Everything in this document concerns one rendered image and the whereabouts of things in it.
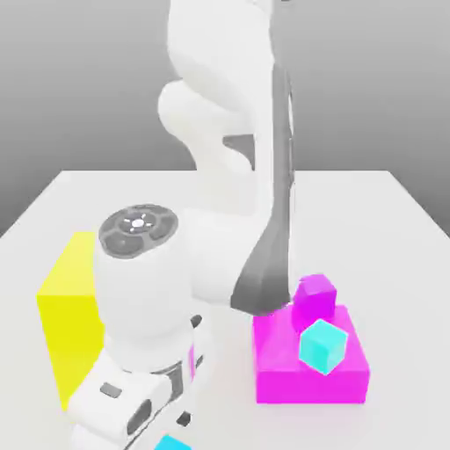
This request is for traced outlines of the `small purple cube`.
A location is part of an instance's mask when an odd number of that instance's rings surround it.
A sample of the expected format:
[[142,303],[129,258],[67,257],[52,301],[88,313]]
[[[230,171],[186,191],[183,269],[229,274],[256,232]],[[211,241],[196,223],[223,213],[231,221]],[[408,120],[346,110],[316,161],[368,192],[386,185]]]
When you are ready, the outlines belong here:
[[322,273],[302,277],[294,294],[292,308],[294,327],[300,329],[306,322],[333,318],[337,293],[337,289]]

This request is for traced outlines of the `large yellow box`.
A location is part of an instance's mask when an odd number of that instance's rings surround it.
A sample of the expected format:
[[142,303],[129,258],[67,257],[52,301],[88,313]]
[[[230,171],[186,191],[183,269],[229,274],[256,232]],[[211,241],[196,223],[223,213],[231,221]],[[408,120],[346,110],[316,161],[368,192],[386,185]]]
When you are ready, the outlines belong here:
[[76,232],[37,295],[40,320],[62,410],[103,348],[93,279],[94,234]]

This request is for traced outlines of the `small cyan cube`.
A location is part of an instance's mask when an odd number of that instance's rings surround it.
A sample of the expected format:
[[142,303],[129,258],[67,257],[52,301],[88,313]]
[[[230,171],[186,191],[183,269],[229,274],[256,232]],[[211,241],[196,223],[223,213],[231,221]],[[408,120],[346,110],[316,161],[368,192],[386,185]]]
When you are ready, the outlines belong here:
[[154,450],[192,450],[192,448],[185,442],[176,439],[171,435],[164,435],[156,444]]
[[345,358],[348,333],[317,319],[299,340],[299,360],[322,375],[329,375]]

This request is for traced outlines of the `large magenta box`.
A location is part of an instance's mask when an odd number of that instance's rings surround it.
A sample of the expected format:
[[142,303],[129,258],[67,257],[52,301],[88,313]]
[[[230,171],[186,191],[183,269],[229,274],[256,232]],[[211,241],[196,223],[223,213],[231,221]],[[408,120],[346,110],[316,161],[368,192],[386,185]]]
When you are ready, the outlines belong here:
[[348,309],[336,306],[328,322],[346,333],[337,364],[321,374],[299,359],[301,334],[312,322],[293,326],[293,306],[252,322],[253,366],[258,403],[364,403],[370,368]]

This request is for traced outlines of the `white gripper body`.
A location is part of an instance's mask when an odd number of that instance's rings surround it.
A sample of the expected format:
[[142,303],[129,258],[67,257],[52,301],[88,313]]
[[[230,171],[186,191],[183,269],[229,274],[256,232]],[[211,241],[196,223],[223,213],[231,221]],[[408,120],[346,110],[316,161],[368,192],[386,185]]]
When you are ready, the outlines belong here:
[[193,328],[192,347],[188,353],[189,383],[181,396],[181,413],[176,423],[186,428],[192,422],[202,389],[212,373],[214,365],[213,338],[205,316],[195,314],[191,317]]

